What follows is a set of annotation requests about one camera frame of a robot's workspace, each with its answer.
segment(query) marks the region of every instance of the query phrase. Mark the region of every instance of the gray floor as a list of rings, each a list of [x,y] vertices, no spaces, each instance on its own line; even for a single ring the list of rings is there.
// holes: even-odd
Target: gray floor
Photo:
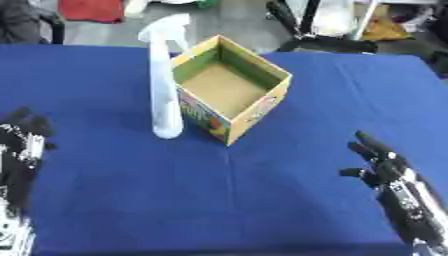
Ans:
[[[196,5],[165,5],[151,3],[140,19],[126,19],[121,24],[67,22],[66,44],[144,46],[137,40],[138,32],[147,24],[175,13],[190,13],[187,40],[196,44],[221,34],[257,53],[277,49],[290,36],[277,21],[265,18],[267,0],[222,0],[209,9]],[[57,0],[41,0],[43,7],[56,10]],[[380,43],[380,52],[414,54],[427,58],[442,44],[428,33],[416,35],[417,40]]]

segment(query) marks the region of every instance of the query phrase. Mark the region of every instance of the blue tablecloth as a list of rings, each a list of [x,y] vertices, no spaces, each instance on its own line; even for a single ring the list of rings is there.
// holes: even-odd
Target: blue tablecloth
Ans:
[[[337,171],[364,165],[346,148],[363,129],[448,199],[448,87],[409,56],[266,58],[294,74],[288,96],[227,148],[190,124],[152,134],[145,49],[0,46],[0,114],[27,105],[57,132],[30,199],[36,250],[401,248]]]

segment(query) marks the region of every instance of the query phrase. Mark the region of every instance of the open cardboard box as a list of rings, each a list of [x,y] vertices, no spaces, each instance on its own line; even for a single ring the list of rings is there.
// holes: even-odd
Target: open cardboard box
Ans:
[[[223,36],[172,59],[182,112],[226,145],[275,107],[292,75]]]

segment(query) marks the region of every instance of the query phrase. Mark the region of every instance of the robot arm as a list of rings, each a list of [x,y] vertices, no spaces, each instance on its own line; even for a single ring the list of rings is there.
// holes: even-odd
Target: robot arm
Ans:
[[[30,255],[34,232],[26,216],[30,186],[51,136],[47,120],[20,108],[0,121],[0,256]]]
[[[415,255],[448,255],[448,212],[434,189],[404,157],[360,131],[355,136],[359,143],[348,146],[372,170],[349,168],[340,174],[377,191],[392,227]]]

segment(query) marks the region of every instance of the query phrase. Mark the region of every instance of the spray bottle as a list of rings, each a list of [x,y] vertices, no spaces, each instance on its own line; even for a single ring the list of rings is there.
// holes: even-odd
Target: spray bottle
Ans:
[[[149,44],[153,131],[163,139],[175,138],[183,130],[177,83],[166,41],[174,40],[188,52],[185,26],[189,23],[189,14],[175,14],[149,24],[138,35],[140,41]]]

